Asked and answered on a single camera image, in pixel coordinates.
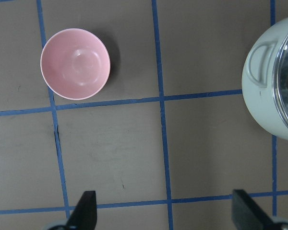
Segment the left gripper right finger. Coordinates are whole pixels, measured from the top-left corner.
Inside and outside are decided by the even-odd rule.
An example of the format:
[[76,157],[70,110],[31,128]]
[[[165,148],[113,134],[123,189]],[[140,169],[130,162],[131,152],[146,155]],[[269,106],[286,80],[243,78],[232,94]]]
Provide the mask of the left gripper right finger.
[[231,219],[237,230],[267,230],[273,225],[271,218],[242,189],[232,192]]

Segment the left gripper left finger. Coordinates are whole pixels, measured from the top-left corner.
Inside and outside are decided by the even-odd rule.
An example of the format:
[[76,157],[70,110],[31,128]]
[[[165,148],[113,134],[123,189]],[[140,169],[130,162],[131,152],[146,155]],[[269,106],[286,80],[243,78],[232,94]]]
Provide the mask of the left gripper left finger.
[[97,223],[96,192],[83,192],[78,204],[67,220],[67,230],[94,230]]

